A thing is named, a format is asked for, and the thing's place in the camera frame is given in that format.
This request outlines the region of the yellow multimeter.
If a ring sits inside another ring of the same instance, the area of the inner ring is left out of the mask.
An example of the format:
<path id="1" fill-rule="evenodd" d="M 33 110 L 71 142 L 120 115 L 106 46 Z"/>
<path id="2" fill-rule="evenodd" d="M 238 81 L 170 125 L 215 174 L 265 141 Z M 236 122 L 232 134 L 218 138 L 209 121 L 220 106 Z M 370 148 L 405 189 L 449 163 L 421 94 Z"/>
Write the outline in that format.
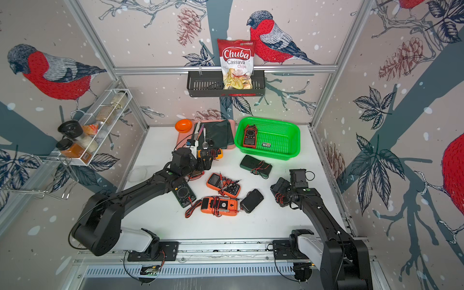
<path id="1" fill-rule="evenodd" d="M 221 148 L 201 149 L 197 151 L 197 157 L 203 161 L 217 160 L 223 157 Z"/>

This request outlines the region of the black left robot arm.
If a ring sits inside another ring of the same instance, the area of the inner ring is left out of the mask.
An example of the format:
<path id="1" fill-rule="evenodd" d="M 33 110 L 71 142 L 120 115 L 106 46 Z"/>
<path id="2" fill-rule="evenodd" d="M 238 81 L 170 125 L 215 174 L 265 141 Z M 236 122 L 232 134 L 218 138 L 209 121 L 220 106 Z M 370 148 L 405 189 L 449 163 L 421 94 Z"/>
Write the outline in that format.
<path id="1" fill-rule="evenodd" d="M 147 229 L 122 227 L 123 218 L 151 199 L 185 184 L 192 173 L 210 170 L 212 161 L 221 153 L 221 149 L 212 146 L 197 153 L 180 147 L 172 152 L 172 160 L 146 181 L 110 196 L 94 194 L 70 230 L 70 237 L 95 256 L 110 251 L 135 251 L 150 259 L 158 257 L 159 237 Z"/>

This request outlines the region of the green-edged black multimeter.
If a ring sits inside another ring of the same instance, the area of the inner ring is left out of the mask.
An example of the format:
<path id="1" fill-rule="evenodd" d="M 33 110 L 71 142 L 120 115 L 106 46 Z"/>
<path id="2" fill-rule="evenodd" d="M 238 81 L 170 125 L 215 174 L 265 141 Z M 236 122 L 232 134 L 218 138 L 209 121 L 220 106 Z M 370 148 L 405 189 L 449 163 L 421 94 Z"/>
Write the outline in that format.
<path id="1" fill-rule="evenodd" d="M 196 201 L 196 195 L 193 193 L 186 179 L 172 189 L 172 193 L 182 208 L 190 207 Z"/>

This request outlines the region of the orange clamp multimeter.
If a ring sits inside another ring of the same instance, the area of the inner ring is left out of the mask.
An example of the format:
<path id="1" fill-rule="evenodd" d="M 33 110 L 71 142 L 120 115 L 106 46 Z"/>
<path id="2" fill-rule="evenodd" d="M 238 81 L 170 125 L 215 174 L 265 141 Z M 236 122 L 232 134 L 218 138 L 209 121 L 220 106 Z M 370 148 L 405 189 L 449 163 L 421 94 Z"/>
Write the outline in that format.
<path id="1" fill-rule="evenodd" d="M 224 196 L 206 196 L 203 199 L 194 202 L 189 209 L 186 210 L 184 216 L 189 218 L 196 209 L 200 209 L 202 213 L 221 216 L 236 216 L 239 213 L 239 201 L 233 198 Z"/>

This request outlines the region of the red clamp multimeter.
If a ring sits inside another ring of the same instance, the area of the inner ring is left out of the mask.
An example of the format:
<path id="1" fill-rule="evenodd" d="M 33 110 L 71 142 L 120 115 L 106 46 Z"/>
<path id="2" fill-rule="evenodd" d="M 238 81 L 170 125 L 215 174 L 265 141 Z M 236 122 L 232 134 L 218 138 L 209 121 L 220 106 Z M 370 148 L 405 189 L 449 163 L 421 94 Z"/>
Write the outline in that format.
<path id="1" fill-rule="evenodd" d="M 243 146 L 255 149 L 257 147 L 257 127 L 256 125 L 247 125 L 244 130 Z"/>

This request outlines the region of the red taped multimeter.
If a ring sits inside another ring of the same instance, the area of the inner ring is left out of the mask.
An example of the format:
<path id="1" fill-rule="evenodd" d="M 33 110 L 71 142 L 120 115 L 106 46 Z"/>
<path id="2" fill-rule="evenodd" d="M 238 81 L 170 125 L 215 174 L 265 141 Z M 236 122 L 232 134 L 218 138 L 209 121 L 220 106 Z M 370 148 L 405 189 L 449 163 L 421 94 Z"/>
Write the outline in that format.
<path id="1" fill-rule="evenodd" d="M 194 171 L 187 177 L 187 181 L 194 181 L 200 179 L 204 175 L 204 173 L 204 171 Z"/>

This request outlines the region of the orange bowl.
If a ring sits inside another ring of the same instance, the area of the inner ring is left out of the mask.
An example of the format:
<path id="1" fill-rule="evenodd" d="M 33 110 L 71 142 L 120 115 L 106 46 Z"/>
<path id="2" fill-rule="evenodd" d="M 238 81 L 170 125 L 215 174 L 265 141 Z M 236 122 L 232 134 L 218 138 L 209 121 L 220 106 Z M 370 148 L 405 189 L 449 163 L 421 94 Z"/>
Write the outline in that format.
<path id="1" fill-rule="evenodd" d="M 181 134 L 188 133 L 192 129 L 192 127 L 192 121 L 187 118 L 181 119 L 175 124 L 175 129 Z"/>

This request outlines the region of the pink cutting board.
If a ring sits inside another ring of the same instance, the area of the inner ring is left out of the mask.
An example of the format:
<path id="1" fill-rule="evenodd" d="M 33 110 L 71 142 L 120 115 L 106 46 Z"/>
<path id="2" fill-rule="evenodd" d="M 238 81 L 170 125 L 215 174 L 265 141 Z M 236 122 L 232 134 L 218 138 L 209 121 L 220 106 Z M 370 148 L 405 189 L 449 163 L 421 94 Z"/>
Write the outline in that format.
<path id="1" fill-rule="evenodd" d="M 200 123 L 200 122 L 216 122 L 216 121 L 220 121 L 220 120 L 200 120 L 200 121 L 192 121 L 192 123 L 193 123 L 192 129 L 191 129 L 188 133 L 185 133 L 185 134 L 179 133 L 179 136 L 178 136 L 178 139 L 177 139 L 177 142 L 176 142 L 176 143 L 178 144 L 181 140 L 186 139 L 187 147 L 189 147 L 189 146 L 190 146 L 189 139 L 194 139 L 194 138 L 193 138 L 193 131 L 194 131 L 194 128 L 195 128 L 195 125 L 196 125 L 196 124 L 198 124 L 198 123 Z M 231 125 L 233 126 L 233 133 L 234 133 L 234 137 L 235 137 L 235 135 L 236 135 L 236 123 L 235 123 L 235 121 L 233 121 L 233 120 L 228 120 L 228 121 L 229 121 L 229 122 L 231 123 Z M 228 149 L 234 149 L 235 147 L 236 147 L 236 146 L 233 145 L 233 146 L 230 146 Z"/>

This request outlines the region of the white-handled spoon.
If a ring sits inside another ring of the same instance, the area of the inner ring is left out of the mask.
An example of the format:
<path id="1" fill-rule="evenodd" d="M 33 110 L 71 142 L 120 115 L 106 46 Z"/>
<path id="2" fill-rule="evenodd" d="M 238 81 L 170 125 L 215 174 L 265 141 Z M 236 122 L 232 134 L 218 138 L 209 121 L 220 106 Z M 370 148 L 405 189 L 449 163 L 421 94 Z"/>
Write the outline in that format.
<path id="1" fill-rule="evenodd" d="M 203 128 L 203 138 L 204 141 L 202 143 L 202 148 L 204 150 L 207 150 L 209 148 L 209 142 L 207 141 L 206 128 Z"/>

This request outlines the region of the amber spice jar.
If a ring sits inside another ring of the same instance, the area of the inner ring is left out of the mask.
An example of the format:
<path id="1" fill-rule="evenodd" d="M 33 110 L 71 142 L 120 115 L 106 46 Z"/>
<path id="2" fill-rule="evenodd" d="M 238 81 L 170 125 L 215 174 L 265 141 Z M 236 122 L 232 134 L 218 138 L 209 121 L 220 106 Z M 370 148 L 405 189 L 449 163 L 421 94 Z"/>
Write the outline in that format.
<path id="1" fill-rule="evenodd" d="M 56 148 L 62 155 L 68 158 L 80 158 L 85 162 L 91 159 L 92 155 L 87 152 L 81 145 L 74 141 L 64 138 L 56 143 Z"/>

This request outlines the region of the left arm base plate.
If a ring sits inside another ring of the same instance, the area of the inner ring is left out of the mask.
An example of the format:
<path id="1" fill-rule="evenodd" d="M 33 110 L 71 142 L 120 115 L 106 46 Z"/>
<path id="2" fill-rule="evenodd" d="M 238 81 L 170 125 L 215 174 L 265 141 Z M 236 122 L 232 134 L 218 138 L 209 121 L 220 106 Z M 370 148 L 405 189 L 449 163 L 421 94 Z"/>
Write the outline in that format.
<path id="1" fill-rule="evenodd" d="M 155 242 L 144 252 L 132 251 L 128 254 L 129 262 L 172 262 L 176 260 L 180 243 L 174 242 Z"/>

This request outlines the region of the black wall basket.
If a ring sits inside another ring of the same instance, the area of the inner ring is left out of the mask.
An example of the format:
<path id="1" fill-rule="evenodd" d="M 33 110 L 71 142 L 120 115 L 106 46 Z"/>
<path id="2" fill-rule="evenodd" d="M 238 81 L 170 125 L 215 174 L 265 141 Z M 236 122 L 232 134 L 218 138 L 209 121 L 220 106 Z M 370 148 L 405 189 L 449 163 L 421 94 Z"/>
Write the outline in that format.
<path id="1" fill-rule="evenodd" d="M 251 89 L 225 89 L 220 71 L 189 71 L 187 90 L 191 97 L 262 97 L 265 95 L 264 71 L 251 75 Z"/>

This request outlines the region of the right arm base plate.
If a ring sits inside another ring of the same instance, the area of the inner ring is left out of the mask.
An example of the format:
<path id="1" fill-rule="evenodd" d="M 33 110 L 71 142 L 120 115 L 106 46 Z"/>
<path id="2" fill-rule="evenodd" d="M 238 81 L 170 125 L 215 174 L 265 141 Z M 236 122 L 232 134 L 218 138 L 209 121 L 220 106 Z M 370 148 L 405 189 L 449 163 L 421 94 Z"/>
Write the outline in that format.
<path id="1" fill-rule="evenodd" d="M 299 249 L 298 243 L 291 239 L 273 240 L 271 245 L 275 260 L 312 260 L 308 255 L 304 254 L 301 249 Z"/>

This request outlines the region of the dark green cloth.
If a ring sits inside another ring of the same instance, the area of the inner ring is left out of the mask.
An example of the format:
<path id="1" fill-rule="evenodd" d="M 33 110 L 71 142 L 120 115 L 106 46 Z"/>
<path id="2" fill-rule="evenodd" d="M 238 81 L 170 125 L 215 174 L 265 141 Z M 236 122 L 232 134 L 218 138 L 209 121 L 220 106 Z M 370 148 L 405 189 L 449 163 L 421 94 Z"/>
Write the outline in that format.
<path id="1" fill-rule="evenodd" d="M 198 141 L 199 147 L 202 148 L 203 128 L 206 128 L 207 141 L 209 148 L 228 149 L 234 145 L 233 126 L 228 120 L 216 122 L 200 122 L 195 125 L 193 138 Z"/>

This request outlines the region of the clear plastic cup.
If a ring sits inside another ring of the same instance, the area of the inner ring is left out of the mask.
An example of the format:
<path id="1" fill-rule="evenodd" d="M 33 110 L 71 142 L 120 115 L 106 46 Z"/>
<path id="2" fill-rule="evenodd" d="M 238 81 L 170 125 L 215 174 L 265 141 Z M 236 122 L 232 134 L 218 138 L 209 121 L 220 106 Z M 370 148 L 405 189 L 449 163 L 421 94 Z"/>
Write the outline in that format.
<path id="1" fill-rule="evenodd" d="M 138 166 L 128 175 L 128 182 L 142 182 L 148 179 L 148 166 Z"/>

